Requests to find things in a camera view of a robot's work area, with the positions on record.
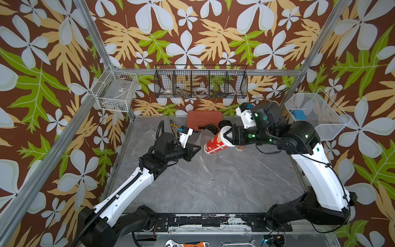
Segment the white lid red cup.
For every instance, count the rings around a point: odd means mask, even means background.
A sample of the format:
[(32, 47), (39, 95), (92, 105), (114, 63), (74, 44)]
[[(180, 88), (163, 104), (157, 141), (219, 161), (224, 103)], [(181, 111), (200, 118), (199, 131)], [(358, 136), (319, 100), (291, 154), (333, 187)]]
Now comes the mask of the white lid red cup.
[(226, 137), (225, 134), (226, 132), (230, 131), (230, 134), (232, 134), (232, 127), (231, 126), (225, 126), (223, 127), (218, 134), (216, 134), (214, 137), (212, 137), (205, 145), (204, 145), (204, 151), (211, 155), (214, 153), (217, 153), (221, 150), (227, 149), (227, 148), (233, 148), (235, 145), (232, 144), (231, 141), (229, 141)]
[(237, 146), (236, 146), (236, 149), (237, 149), (238, 151), (243, 151), (243, 150), (245, 149), (245, 145), (237, 145)]

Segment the white lid red cup front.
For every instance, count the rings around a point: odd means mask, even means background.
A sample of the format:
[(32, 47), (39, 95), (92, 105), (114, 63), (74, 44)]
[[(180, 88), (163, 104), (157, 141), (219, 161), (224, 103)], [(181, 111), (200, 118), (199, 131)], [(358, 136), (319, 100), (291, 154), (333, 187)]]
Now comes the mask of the white lid red cup front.
[(225, 134), (226, 132), (230, 131), (230, 134), (232, 134), (232, 127), (231, 126), (225, 126), (223, 127), (218, 134), (216, 134), (214, 137), (212, 137), (205, 145), (204, 145), (204, 151), (211, 155), (214, 153), (217, 153), (221, 150), (227, 149), (227, 148), (233, 148), (235, 145), (232, 144), (231, 141), (229, 141), (226, 137)]

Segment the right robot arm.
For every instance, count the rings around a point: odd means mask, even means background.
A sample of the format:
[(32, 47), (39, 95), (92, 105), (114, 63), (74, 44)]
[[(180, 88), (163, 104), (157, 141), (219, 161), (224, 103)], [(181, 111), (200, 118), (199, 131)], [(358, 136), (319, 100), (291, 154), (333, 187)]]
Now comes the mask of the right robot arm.
[(284, 151), (292, 157), (312, 187), (293, 201), (271, 206), (265, 213), (266, 227), (277, 230), (302, 219), (316, 225), (347, 224), (357, 195), (344, 188), (313, 125), (303, 120), (288, 124), (278, 104), (273, 103), (243, 103), (236, 113), (242, 125), (219, 122), (221, 137), (234, 146), (276, 146), (276, 153)]

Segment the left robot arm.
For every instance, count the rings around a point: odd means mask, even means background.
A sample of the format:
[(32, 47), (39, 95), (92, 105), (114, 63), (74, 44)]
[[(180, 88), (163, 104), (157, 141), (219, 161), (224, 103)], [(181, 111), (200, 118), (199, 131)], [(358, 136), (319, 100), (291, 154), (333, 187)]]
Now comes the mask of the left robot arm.
[(130, 177), (93, 209), (86, 207), (80, 212), (72, 246), (112, 247), (123, 234), (143, 228), (153, 211), (143, 207), (141, 217), (124, 216), (123, 212), (168, 168), (169, 162), (189, 162), (201, 150), (201, 146), (188, 143), (192, 134), (193, 130), (187, 127), (180, 129), (179, 137), (169, 132), (157, 133), (154, 145), (138, 158), (139, 165)]

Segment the clear plastic carrier bag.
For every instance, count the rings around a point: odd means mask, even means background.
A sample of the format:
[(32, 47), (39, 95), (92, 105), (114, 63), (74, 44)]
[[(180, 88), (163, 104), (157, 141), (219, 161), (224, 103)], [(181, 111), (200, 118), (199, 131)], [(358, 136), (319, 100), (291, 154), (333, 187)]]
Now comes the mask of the clear plastic carrier bag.
[(195, 145), (198, 145), (201, 147), (201, 153), (206, 154), (204, 146), (207, 144), (209, 140), (211, 140), (215, 135), (207, 129), (202, 130), (201, 132), (198, 133), (197, 140), (195, 141)]

